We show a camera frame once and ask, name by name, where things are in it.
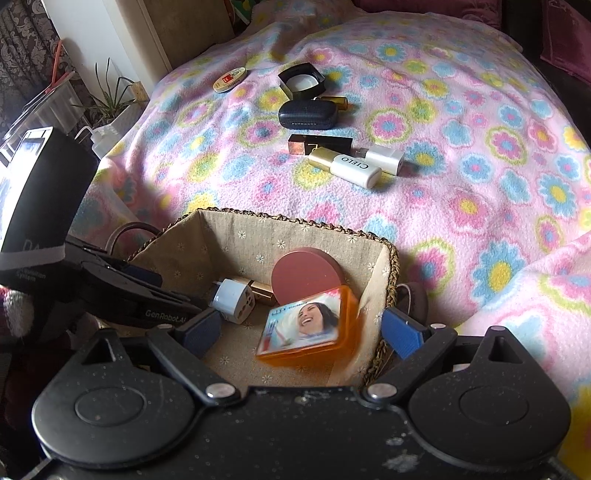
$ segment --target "wall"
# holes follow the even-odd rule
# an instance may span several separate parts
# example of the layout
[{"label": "wall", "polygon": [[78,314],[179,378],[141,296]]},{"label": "wall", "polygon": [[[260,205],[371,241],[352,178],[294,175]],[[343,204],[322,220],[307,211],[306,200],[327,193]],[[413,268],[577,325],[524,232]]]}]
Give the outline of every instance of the wall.
[{"label": "wall", "polygon": [[138,0],[43,0],[76,70],[98,98],[102,98],[102,93],[96,81],[95,62],[104,88],[108,57],[111,86],[118,76],[125,76],[141,81],[148,95],[170,71],[157,39],[141,14],[141,3]]}]

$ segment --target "red cushion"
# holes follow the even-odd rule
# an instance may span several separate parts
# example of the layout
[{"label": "red cushion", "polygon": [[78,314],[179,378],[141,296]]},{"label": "red cushion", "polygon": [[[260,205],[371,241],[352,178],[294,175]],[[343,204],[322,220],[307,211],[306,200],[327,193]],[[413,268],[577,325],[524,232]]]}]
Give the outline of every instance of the red cushion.
[{"label": "red cushion", "polygon": [[563,0],[544,0],[542,59],[591,85],[591,22]]},{"label": "red cushion", "polygon": [[385,10],[415,14],[433,12],[501,28],[502,0],[354,0],[353,3],[370,13]]}]

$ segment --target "woven basket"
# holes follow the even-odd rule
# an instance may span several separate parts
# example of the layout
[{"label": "woven basket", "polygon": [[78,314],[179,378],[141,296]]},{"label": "woven basket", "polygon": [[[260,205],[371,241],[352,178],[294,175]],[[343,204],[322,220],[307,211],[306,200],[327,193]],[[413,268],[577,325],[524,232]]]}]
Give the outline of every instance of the woven basket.
[{"label": "woven basket", "polygon": [[261,384],[370,383],[384,364],[387,346],[379,334],[381,312],[396,302],[400,273],[396,247],[385,238],[283,215],[208,208],[178,219],[129,260],[160,273],[166,289],[204,296],[214,281],[230,275],[270,283],[276,260],[298,247],[320,248],[330,254],[360,299],[358,321],[363,326],[354,357],[317,369],[270,367],[258,361],[254,351],[269,307],[257,305],[242,325],[223,323],[222,337],[203,361],[243,389]]}]

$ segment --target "white bottle cap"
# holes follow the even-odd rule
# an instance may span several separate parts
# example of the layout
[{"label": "white bottle cap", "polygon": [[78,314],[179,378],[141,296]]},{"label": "white bottle cap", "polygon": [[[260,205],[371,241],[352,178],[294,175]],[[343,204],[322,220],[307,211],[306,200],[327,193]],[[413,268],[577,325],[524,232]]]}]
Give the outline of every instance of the white bottle cap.
[{"label": "white bottle cap", "polygon": [[398,175],[402,166],[404,152],[393,148],[372,145],[365,154],[365,160],[370,165],[381,168],[390,175]]},{"label": "white bottle cap", "polygon": [[368,165],[363,158],[353,158],[348,155],[337,155],[330,164],[330,172],[368,190],[372,189],[382,176],[382,170],[379,167]]}]

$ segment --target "basket rim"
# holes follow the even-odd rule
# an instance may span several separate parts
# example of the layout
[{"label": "basket rim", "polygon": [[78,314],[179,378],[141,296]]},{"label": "basket rim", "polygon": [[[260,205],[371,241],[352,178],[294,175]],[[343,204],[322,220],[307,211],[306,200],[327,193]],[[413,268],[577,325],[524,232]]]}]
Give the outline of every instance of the basket rim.
[{"label": "basket rim", "polygon": [[[139,249],[137,249],[134,253],[132,253],[127,261],[131,262],[138,254],[146,250],[153,242],[155,242],[158,238],[160,238],[164,233],[170,230],[172,227],[180,223],[181,221],[185,220],[185,218],[193,215],[196,212],[220,212],[220,213],[234,213],[236,215],[248,215],[257,218],[263,219],[271,219],[271,220],[279,220],[283,222],[291,222],[297,223],[299,225],[308,225],[315,228],[320,228],[324,230],[330,230],[333,232],[343,233],[345,235],[352,235],[361,238],[366,238],[368,240],[372,240],[375,242],[379,242],[382,245],[385,245],[390,253],[389,264],[390,264],[390,275],[388,277],[388,285],[386,286],[386,308],[393,307],[396,305],[396,285],[398,283],[398,279],[400,277],[400,261],[398,258],[398,249],[396,246],[390,242],[387,238],[378,237],[375,233],[372,232],[364,232],[363,230],[351,230],[350,228],[345,228],[342,225],[333,225],[332,223],[324,223],[324,222],[315,222],[313,220],[304,220],[302,218],[290,218],[285,215],[269,215],[268,213],[264,212],[252,212],[250,210],[236,210],[232,208],[217,208],[217,207],[207,207],[207,208],[198,208],[192,212],[186,213],[185,215],[177,218],[174,222],[170,223],[168,226],[160,230],[158,235],[152,237],[150,240],[145,242]],[[375,378],[380,374],[382,371],[382,367],[384,366],[386,359],[386,354],[388,352],[388,344],[384,339],[380,339],[376,346],[374,356],[372,358],[371,364],[368,366],[365,374],[363,375],[363,384],[369,385],[372,383]]]}]

